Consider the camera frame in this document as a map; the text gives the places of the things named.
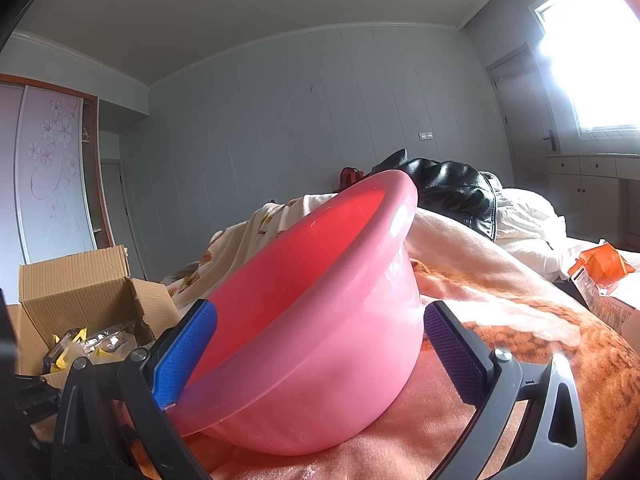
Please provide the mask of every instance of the fleece blanket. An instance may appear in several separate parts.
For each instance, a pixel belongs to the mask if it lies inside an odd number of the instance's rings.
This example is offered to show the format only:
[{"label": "fleece blanket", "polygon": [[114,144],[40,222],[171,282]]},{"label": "fleece blanket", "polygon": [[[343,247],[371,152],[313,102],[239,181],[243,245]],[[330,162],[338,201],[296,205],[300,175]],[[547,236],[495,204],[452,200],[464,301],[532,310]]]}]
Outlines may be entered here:
[{"label": "fleece blanket", "polygon": [[[198,269],[168,286],[178,308],[206,297],[227,276],[331,195],[267,204],[247,222],[216,233]],[[612,329],[503,249],[443,216],[418,209],[405,240],[425,303],[447,300],[484,342],[524,362],[546,364],[553,352],[570,360],[584,415],[588,478],[607,471],[640,419],[640,357]],[[186,439],[212,478],[425,479],[473,415],[460,401],[428,340],[391,406],[360,434],[332,449],[298,457],[270,456],[195,434]],[[482,477],[497,472],[520,423],[524,403]],[[156,476],[136,448],[139,463]]]}]

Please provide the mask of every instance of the pink plastic tub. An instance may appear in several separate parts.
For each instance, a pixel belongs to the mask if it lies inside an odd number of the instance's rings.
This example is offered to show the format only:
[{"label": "pink plastic tub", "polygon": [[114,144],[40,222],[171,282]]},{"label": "pink plastic tub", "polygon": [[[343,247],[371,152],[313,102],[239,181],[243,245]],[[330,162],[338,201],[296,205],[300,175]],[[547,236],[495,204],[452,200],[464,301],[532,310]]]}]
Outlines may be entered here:
[{"label": "pink plastic tub", "polygon": [[203,431],[279,455],[327,449],[384,412],[414,368],[423,309],[404,249],[417,193],[391,170],[335,196],[208,298],[218,328],[175,406]]}]

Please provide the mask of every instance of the door handle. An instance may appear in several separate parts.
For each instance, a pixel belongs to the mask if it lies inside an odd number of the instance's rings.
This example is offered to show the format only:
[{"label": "door handle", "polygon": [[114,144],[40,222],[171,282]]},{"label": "door handle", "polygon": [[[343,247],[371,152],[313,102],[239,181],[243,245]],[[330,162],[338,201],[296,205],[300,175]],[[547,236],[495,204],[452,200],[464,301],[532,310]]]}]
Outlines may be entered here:
[{"label": "door handle", "polygon": [[556,150],[556,136],[554,135],[554,131],[553,130],[549,130],[549,136],[548,137],[543,137],[542,140],[550,140],[551,141],[551,149],[554,150],[555,152]]}]

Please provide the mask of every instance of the metal screw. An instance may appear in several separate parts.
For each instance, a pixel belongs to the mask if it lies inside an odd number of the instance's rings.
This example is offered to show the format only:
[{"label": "metal screw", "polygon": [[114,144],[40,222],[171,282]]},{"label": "metal screw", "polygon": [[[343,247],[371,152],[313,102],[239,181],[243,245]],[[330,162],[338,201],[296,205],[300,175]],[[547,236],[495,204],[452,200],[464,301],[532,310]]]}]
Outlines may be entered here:
[{"label": "metal screw", "polygon": [[498,361],[502,361],[503,363],[507,362],[507,361],[511,361],[511,352],[509,352],[506,348],[496,348],[494,350],[494,355],[495,358],[498,359]]},{"label": "metal screw", "polygon": [[146,350],[144,348],[136,348],[131,351],[130,354],[131,360],[139,363],[140,361],[144,361],[146,358]]},{"label": "metal screw", "polygon": [[76,359],[74,361],[74,363],[72,364],[73,368],[75,368],[76,370],[82,370],[87,364],[87,360],[86,357],[79,357],[78,359]]}]

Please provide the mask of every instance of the cardboard box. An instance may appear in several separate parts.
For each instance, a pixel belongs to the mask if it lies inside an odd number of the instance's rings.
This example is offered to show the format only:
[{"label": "cardboard box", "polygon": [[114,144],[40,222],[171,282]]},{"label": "cardboard box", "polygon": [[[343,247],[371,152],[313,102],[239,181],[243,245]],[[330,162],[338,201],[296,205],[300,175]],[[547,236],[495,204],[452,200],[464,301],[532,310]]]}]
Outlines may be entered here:
[{"label": "cardboard box", "polygon": [[[124,246],[20,266],[18,294],[21,305],[8,310],[21,374],[40,375],[53,335],[70,328],[87,327],[93,334],[134,319],[136,339],[143,345],[180,319],[164,285],[130,277]],[[63,370],[45,377],[61,388],[66,375]]]},{"label": "cardboard box", "polygon": [[626,275],[601,290],[581,266],[571,277],[589,310],[640,353],[640,272]]}]

